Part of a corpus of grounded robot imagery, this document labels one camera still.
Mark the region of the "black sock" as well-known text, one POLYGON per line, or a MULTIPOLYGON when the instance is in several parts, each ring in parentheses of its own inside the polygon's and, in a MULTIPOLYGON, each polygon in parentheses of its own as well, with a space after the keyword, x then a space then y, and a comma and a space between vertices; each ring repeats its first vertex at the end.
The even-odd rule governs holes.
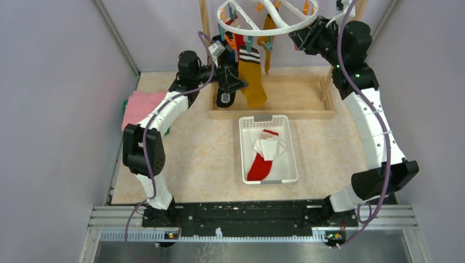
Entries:
MULTIPOLYGON (((220 35, 213 36, 213 41, 220 41, 220 43, 226 48, 223 53, 225 60, 229 65, 232 65, 236 70, 238 69, 238 62, 236 59, 236 51, 233 51, 226 40, 222 40, 220 35)), ((227 94, 221 87, 217 88, 216 106, 220 108, 228 108, 233 105, 235 101, 236 93, 227 94)))

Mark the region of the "white round clip hanger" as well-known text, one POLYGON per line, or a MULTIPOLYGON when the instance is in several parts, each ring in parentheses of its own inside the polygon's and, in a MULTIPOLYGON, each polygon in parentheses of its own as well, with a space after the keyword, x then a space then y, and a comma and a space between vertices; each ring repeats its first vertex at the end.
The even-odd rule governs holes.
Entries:
POLYGON ((224 1, 217 8, 216 20, 234 34, 278 36, 309 26, 319 10, 318 1, 224 1))

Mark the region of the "red sock white cuff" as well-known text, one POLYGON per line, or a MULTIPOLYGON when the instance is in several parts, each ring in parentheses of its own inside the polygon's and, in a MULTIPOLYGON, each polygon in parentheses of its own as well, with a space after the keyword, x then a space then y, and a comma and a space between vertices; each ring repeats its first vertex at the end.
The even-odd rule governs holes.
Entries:
MULTIPOLYGON (((259 139, 266 139, 266 138, 273 137, 273 136, 279 137, 279 134, 275 131, 264 129, 259 139)), ((265 161, 263 157, 261 157, 258 153, 256 153, 252 166, 247 173, 247 180, 248 181, 264 180, 269 175, 272 165, 273 165, 273 161, 265 161)))

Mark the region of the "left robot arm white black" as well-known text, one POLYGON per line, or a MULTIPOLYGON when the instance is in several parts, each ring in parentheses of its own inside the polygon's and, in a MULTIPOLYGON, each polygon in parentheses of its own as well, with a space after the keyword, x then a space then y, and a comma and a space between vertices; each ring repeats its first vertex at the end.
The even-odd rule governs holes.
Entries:
POLYGON ((175 222, 176 212, 170 208, 173 196, 162 174, 166 160, 163 136, 206 85, 217 83, 226 93, 247 86, 239 78, 234 51, 213 52, 211 59, 209 65, 202 65, 194 51, 181 52, 175 80, 160 104, 142 121, 127 124, 123 130, 123 165, 140 181, 146 193, 145 204, 157 209, 155 220, 165 227, 175 222))

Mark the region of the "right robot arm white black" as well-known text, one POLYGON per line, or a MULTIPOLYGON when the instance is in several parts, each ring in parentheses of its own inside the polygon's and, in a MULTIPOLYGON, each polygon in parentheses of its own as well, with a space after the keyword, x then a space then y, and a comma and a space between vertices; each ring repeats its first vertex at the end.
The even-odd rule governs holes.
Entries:
POLYGON ((348 186, 325 198, 321 217, 336 226, 344 212, 386 194, 398 192, 419 172, 416 161, 409 161, 396 143, 385 117, 379 83, 367 64, 372 44, 369 25, 348 22, 343 30, 319 16, 311 25, 289 33, 297 49, 307 55, 321 55, 333 67, 331 77, 360 133, 367 170, 351 176, 348 186))

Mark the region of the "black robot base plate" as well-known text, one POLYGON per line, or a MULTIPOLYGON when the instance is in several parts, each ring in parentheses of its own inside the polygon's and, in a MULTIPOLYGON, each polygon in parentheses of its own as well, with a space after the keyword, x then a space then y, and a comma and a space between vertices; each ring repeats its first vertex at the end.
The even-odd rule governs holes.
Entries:
POLYGON ((145 205, 142 226, 174 227, 181 237, 304 237, 314 227, 355 227, 355 211, 335 213, 325 199, 177 203, 168 210, 145 205))

